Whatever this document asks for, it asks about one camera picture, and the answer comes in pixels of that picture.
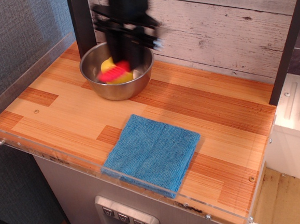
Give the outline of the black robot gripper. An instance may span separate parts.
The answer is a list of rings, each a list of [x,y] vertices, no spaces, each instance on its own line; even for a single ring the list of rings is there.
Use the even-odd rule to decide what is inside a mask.
[[[115,64],[125,61],[134,70],[144,63],[145,47],[158,51],[164,48],[156,31],[159,22],[147,14],[148,4],[149,0],[108,0],[106,6],[92,6],[92,11],[101,16],[95,20],[95,28],[105,34]]]

